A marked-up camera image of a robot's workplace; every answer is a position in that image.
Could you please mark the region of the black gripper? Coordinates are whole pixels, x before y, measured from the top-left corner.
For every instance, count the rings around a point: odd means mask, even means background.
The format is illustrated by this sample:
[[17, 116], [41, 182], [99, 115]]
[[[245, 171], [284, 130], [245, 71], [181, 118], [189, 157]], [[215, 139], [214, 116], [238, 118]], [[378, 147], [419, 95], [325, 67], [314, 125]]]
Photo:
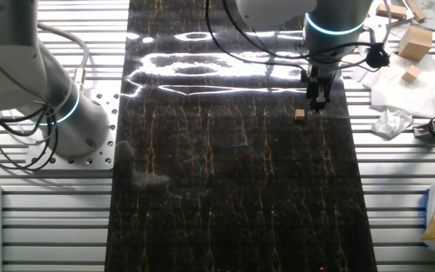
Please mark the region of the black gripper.
[[309, 65], [301, 71], [301, 81], [307, 85], [306, 97], [312, 111], [324, 110], [330, 102], [329, 95], [336, 73], [336, 70], [322, 69], [314, 65]]

